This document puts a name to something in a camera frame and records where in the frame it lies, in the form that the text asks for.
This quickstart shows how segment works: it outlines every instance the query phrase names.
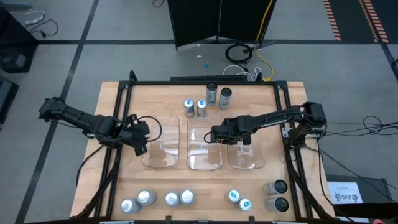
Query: soda can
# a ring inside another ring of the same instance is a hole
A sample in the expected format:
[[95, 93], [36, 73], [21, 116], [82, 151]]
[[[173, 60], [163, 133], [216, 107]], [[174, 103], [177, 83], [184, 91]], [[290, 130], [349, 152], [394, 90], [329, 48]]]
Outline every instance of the soda can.
[[231, 102], [232, 90], [230, 88], [223, 88], [220, 94], [219, 106], [221, 110], [228, 110]]
[[185, 116], [188, 118], [191, 118], [195, 115], [195, 110], [193, 105], [194, 105], [193, 100], [190, 98], [184, 101]]
[[199, 100], [197, 103], [197, 116], [202, 118], [207, 116], [207, 102], [206, 100]]
[[252, 203], [248, 198], [242, 198], [238, 203], [235, 204], [235, 207], [240, 211], [248, 212], [252, 207]]
[[206, 87], [206, 101], [209, 105], [215, 105], [217, 98], [217, 84], [209, 83]]
[[184, 205], [193, 204], [195, 201], [195, 194], [193, 193], [193, 190], [182, 190], [180, 194], [180, 200]]
[[226, 198], [232, 203], [238, 203], [241, 199], [241, 194], [237, 190], [230, 190], [227, 192]]
[[180, 203], [180, 194], [177, 192], [169, 192], [166, 194], [164, 201], [169, 207], [176, 207]]
[[287, 191], [287, 184], [284, 180], [276, 180], [264, 184], [264, 192], [269, 195], [283, 194]]
[[269, 198], [265, 202], [265, 207], [270, 212], [286, 212], [289, 209], [289, 203], [282, 197]]
[[137, 213], [141, 208], [142, 205], [135, 198], [125, 198], [120, 204], [120, 209], [125, 214]]
[[156, 193], [153, 190], [141, 190], [138, 193], [137, 199], [138, 203], [141, 205], [152, 205], [156, 202]]

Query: sticker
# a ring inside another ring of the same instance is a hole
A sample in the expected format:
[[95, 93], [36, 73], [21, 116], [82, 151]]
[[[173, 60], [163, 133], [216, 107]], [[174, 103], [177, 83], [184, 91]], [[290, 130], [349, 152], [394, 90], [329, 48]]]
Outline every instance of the sticker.
[[328, 182], [328, 186], [334, 205], [363, 203], [356, 182]]

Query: dark can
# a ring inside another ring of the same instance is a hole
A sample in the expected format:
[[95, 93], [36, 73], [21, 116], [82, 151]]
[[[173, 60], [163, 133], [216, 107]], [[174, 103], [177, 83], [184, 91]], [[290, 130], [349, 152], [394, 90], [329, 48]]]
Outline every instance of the dark can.
[[223, 88], [220, 94], [220, 109], [228, 110], [229, 104], [231, 102], [232, 90], [230, 88]]
[[217, 84], [209, 83], [206, 87], [206, 101], [209, 105], [215, 105], [217, 99]]

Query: yellow cable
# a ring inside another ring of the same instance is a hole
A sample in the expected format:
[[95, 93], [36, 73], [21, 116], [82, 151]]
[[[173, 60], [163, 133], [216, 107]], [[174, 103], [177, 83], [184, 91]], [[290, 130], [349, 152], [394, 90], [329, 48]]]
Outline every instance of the yellow cable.
[[272, 78], [272, 76], [274, 76], [274, 68], [272, 67], [272, 65], [269, 63], [269, 62], [267, 62], [263, 57], [261, 57], [261, 54], [256, 50], [256, 48], [255, 47], [253, 47], [253, 49], [254, 49], [254, 51], [259, 55], [259, 57], [261, 58], [261, 60], [263, 61], [263, 62], [265, 62], [268, 66], [269, 66], [269, 68], [271, 69], [271, 75], [268, 77], [268, 78], [265, 78], [264, 79], [264, 81], [270, 81], [271, 80], [271, 78]]
[[261, 21], [261, 25], [260, 25], [260, 30], [259, 30], [259, 33], [257, 34], [256, 40], [259, 40], [259, 38], [260, 38], [260, 34], [261, 34], [261, 30], [262, 30], [262, 25], [264, 25], [264, 21], [265, 21], [265, 19], [266, 19], [266, 16], [267, 16], [267, 13], [268, 13], [269, 8], [271, 7], [272, 1], [273, 1], [273, 0], [270, 0], [270, 1], [269, 1], [269, 5], [268, 5], [268, 7], [267, 7], [267, 9], [266, 9], [266, 12], [264, 13], [264, 16], [262, 17], [262, 21]]

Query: orange striped tape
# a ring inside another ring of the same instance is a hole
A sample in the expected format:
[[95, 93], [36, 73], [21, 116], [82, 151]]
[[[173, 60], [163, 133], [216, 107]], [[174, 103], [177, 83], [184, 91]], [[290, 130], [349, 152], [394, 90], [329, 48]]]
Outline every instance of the orange striped tape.
[[328, 18], [329, 18], [333, 36], [335, 37], [335, 40], [341, 41], [340, 32], [338, 30], [338, 26], [337, 26], [335, 17], [333, 16], [333, 12], [331, 10], [329, 0], [323, 0], [323, 5], [325, 6], [326, 14], [328, 15]]
[[[366, 10], [368, 10], [369, 15], [371, 15], [371, 20], [373, 21], [373, 24], [376, 27], [376, 32], [379, 34], [381, 41], [383, 41], [384, 43], [388, 43], [388, 36], [387, 36], [386, 32], [384, 31], [384, 28], [380, 22], [380, 19], [377, 16], [377, 12], [373, 8], [372, 2], [370, 0], [363, 0], [363, 2], [365, 3]], [[364, 9], [365, 16], [368, 17], [368, 14], [366, 13], [366, 10], [364, 7], [363, 7], [363, 9]], [[369, 26], [372, 29], [372, 31], [374, 32], [374, 29], [373, 29], [373, 26], [371, 23], [369, 23]]]

